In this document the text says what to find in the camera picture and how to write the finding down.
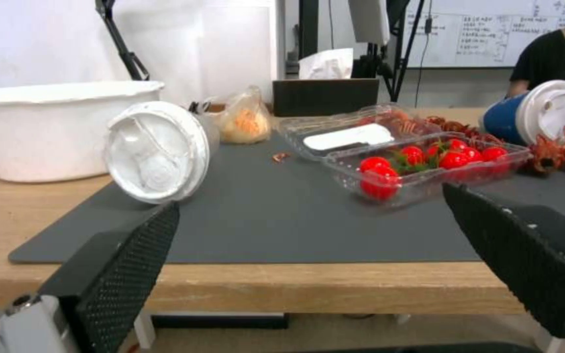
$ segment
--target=black t-shirt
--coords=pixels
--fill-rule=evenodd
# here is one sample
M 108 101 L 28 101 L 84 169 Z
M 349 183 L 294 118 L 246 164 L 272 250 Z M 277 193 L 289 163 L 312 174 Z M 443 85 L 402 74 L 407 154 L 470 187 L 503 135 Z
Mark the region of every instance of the black t-shirt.
M 527 80 L 529 90 L 541 83 L 565 80 L 565 35 L 559 31 L 534 40 L 520 55 L 510 81 Z

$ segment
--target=white cup lid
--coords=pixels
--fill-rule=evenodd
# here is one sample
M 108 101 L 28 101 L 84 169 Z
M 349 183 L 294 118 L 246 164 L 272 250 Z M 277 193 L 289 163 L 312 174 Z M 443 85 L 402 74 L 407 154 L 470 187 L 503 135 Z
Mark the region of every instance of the white cup lid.
M 179 201 L 202 183 L 210 149 L 204 129 L 187 110 L 166 102 L 139 103 L 108 128 L 108 170 L 135 199 Z
M 531 143 L 535 143 L 538 134 L 549 139 L 563 138 L 565 81 L 546 82 L 532 90 L 516 112 L 516 125 Z

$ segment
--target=black box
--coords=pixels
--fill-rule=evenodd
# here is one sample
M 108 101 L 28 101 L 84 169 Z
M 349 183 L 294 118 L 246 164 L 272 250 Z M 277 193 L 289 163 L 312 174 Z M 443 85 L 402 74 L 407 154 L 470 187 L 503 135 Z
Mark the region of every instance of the black box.
M 278 80 L 274 86 L 274 116 L 326 116 L 375 105 L 377 78 L 349 80 Z

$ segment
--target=white label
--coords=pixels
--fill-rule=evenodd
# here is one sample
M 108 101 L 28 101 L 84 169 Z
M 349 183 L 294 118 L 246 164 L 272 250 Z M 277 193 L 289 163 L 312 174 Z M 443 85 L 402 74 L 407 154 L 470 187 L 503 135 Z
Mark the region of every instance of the white label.
M 394 141 L 394 136 L 385 126 L 369 124 L 328 132 L 327 134 L 309 136 L 305 138 L 304 143 L 305 146 L 312 150 L 325 151 L 357 143 L 379 145 L 391 141 Z

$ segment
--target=blue paper cup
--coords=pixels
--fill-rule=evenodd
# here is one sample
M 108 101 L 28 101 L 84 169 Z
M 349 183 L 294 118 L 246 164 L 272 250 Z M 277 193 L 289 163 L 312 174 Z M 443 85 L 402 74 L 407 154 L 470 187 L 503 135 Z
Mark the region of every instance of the blue paper cup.
M 516 125 L 516 115 L 528 93 L 514 98 L 505 99 L 490 107 L 483 115 L 481 127 L 488 134 L 504 139 L 514 145 L 527 145 L 527 141 L 520 135 Z
M 531 92 L 494 104 L 479 125 L 514 145 L 533 145 L 538 134 L 552 140 L 563 138 L 565 81 L 545 82 Z

